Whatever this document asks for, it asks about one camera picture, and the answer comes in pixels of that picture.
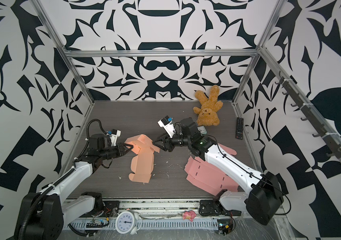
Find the orange cardboard box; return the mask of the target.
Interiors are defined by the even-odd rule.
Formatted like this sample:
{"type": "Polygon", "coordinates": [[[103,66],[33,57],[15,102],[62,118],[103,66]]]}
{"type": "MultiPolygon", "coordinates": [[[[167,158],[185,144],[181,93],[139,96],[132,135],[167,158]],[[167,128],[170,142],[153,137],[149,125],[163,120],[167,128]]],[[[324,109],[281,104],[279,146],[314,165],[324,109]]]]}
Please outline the orange cardboard box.
{"type": "Polygon", "coordinates": [[[136,154],[131,161],[129,180],[137,183],[149,183],[154,169],[154,153],[160,148],[153,145],[153,141],[146,135],[130,137],[125,141],[132,145],[132,152],[136,154]]]}

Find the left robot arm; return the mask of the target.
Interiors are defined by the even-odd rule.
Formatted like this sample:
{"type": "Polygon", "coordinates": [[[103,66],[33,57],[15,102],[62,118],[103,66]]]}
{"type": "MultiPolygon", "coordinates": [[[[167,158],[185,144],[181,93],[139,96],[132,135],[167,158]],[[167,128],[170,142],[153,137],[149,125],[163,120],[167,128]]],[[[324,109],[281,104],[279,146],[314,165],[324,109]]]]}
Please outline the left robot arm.
{"type": "Polygon", "coordinates": [[[105,209],[100,193],[85,192],[76,200],[66,203],[68,196],[99,167],[107,168],[104,161],[112,162],[130,152],[131,144],[118,143],[119,130],[90,135],[86,129],[86,143],[74,158],[71,168],[58,180],[38,193],[27,194],[21,207],[14,231],[16,240],[56,240],[64,227],[84,214],[102,214],[105,209]]]}

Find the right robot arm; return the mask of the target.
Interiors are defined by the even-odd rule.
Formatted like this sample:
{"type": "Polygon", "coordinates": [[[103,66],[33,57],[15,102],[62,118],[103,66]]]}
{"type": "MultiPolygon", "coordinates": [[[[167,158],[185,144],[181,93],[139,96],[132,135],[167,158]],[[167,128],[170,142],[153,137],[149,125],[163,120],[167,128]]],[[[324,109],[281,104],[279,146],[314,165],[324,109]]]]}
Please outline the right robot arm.
{"type": "Polygon", "coordinates": [[[286,194],[276,175],[271,172],[263,174],[239,161],[215,137],[201,134],[192,118],[181,120],[179,130],[169,116],[160,119],[158,125],[165,133],[153,141],[153,145],[166,152],[172,152],[175,147],[187,147],[193,156],[217,167],[243,189],[243,194],[226,190],[218,195],[218,202],[225,210],[246,211],[264,226],[278,214],[286,194]]]}

